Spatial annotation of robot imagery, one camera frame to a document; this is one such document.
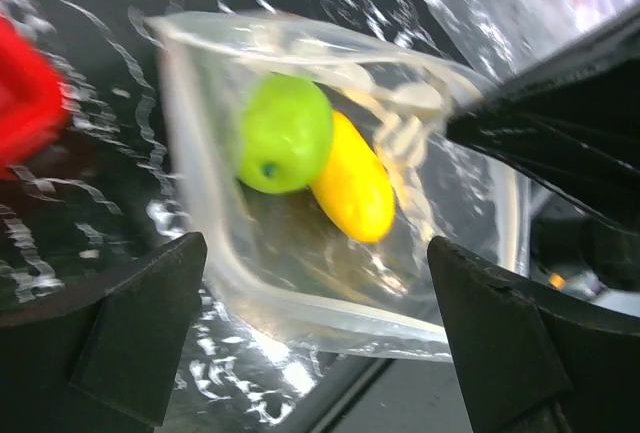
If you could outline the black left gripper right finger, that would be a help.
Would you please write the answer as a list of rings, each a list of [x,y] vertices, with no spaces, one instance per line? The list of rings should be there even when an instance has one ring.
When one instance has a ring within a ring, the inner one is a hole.
[[[636,432],[639,320],[444,237],[427,258],[475,432]]]

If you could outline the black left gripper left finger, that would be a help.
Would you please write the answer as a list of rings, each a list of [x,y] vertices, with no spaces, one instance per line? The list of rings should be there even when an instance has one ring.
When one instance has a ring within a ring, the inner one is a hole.
[[[160,427],[207,256],[187,233],[106,273],[1,312],[4,432]]]

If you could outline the polka dot zip bag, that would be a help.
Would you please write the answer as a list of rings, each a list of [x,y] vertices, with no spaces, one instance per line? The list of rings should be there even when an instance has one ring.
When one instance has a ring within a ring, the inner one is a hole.
[[[444,360],[430,241],[525,272],[526,180],[444,136],[492,81],[292,15],[147,23],[206,282],[253,328],[328,352]]]

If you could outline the yellow mango toy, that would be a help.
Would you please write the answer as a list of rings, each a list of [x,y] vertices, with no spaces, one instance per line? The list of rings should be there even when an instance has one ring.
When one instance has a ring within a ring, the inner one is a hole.
[[[322,211],[347,237],[376,243],[390,231],[395,195],[389,174],[356,127],[335,110],[333,143],[324,169],[311,182]]]

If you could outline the green apple toy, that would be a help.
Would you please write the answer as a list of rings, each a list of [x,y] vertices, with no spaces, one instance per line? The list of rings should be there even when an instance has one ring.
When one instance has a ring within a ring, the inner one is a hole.
[[[332,142],[326,94],[307,79],[270,73],[242,113],[237,176],[267,194],[303,189],[326,164]]]

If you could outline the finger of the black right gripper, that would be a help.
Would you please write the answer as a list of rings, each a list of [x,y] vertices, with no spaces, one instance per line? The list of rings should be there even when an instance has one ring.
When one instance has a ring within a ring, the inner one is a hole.
[[[639,6],[457,108],[445,136],[638,232]]]

